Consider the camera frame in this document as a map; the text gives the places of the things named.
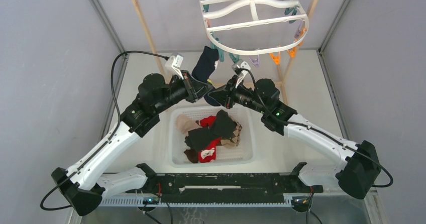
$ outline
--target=white wall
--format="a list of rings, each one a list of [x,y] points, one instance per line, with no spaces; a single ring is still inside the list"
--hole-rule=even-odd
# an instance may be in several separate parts
[[[127,50],[149,49],[141,23],[131,0],[100,0],[118,36]],[[307,11],[311,0],[299,0]],[[343,0],[319,0],[310,20],[304,48],[319,48]],[[203,28],[199,0],[139,0],[158,50],[202,50],[210,44]],[[261,19],[284,16],[284,9],[259,6]],[[230,14],[222,24],[243,22],[250,16],[248,7]],[[240,30],[218,32],[224,43],[239,49],[257,49],[288,45],[293,42],[294,24],[270,24]]]
[[[389,223],[424,223],[424,3],[353,0],[325,51],[351,136],[373,143],[395,178],[378,190]]]
[[[88,0],[1,0],[0,39],[0,223],[64,223],[39,203],[99,140],[118,51]]]

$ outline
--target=orange clothespin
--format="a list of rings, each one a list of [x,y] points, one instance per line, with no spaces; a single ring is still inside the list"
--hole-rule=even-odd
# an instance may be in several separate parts
[[[300,32],[300,37],[302,37],[305,33],[306,33],[306,27],[304,27],[302,31]],[[287,53],[291,58],[294,58],[296,56],[296,47],[293,47],[292,49],[287,50]]]
[[[276,65],[280,64],[280,61],[281,61],[281,52],[278,52],[278,56],[274,56],[273,53],[269,53],[269,56],[271,56],[272,60],[275,62]]]

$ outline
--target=purple clothespin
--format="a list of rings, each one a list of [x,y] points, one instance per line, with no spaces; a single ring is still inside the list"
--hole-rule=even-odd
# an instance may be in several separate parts
[[[252,58],[249,56],[249,59],[255,67],[259,67],[259,55],[257,55],[257,58]]]

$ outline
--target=pile of socks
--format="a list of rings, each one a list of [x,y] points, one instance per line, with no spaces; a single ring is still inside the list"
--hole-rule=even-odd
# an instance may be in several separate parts
[[[240,143],[243,127],[224,110],[216,116],[194,121],[186,115],[176,118],[177,129],[185,135],[188,149],[184,151],[191,163],[206,163],[216,159],[217,146],[235,148]]]

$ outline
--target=white plastic basket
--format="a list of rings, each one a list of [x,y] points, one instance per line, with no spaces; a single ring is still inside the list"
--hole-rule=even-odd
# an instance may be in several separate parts
[[[193,120],[202,120],[209,116],[215,116],[219,110],[225,110],[235,118],[243,127],[240,135],[240,143],[237,147],[228,149],[224,146],[216,147],[216,160],[208,163],[191,163],[184,151],[188,149],[183,135],[175,125],[176,118],[184,114]],[[175,109],[170,116],[169,126],[169,156],[170,164],[174,167],[200,167],[217,165],[245,164],[254,161],[256,157],[256,138],[253,129],[253,121],[247,108],[236,105],[232,109],[223,107],[187,107]]]

